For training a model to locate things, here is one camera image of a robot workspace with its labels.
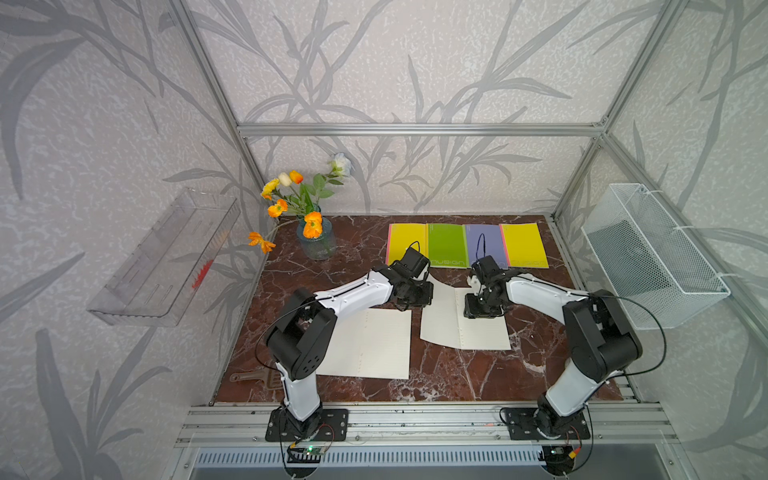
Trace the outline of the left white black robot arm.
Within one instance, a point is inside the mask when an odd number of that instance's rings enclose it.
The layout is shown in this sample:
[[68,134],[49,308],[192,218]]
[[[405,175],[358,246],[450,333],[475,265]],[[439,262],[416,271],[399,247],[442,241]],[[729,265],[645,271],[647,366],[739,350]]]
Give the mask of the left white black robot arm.
[[316,370],[324,360],[340,321],[363,310],[392,303],[399,310],[427,306],[433,296],[429,269],[381,267],[327,291],[296,290],[265,335],[265,344],[280,372],[284,405],[292,418],[305,422],[318,415],[322,402]]

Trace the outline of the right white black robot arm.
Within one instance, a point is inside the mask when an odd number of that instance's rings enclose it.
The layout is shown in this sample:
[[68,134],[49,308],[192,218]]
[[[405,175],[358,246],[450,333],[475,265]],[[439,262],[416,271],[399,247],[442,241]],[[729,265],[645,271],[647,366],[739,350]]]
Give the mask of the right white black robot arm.
[[611,375],[643,354],[619,300],[606,290],[569,289],[513,270],[493,276],[473,274],[467,283],[469,318],[495,318],[522,305],[564,325],[569,358],[558,380],[538,400],[542,422],[579,413]]

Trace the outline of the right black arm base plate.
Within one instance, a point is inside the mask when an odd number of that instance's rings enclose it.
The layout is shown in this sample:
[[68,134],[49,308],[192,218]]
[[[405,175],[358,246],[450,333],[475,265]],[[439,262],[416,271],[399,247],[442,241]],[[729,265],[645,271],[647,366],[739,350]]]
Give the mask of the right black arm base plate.
[[592,434],[584,410],[561,417],[542,408],[502,407],[500,418],[511,440],[589,440]]

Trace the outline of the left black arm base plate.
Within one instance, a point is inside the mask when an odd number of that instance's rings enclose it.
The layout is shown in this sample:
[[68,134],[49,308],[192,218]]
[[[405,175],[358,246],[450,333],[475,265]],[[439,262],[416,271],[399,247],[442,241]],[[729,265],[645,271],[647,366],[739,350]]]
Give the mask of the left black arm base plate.
[[348,409],[320,408],[305,420],[298,420],[286,407],[271,412],[267,424],[267,442],[345,441],[349,425]]

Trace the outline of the purple notebook green spine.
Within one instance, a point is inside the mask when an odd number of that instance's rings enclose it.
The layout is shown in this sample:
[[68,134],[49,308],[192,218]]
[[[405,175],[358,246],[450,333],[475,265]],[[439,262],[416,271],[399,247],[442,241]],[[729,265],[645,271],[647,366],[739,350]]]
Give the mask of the purple notebook green spine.
[[509,267],[505,242],[498,224],[468,224],[464,228],[470,264],[491,256],[500,268]]

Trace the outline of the yellow notebook pink spine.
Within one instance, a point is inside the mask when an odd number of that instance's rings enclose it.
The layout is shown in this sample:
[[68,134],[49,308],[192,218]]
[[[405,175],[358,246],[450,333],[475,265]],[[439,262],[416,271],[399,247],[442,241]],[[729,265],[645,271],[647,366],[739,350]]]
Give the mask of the yellow notebook pink spine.
[[500,226],[510,267],[547,269],[549,263],[538,225],[502,224]]

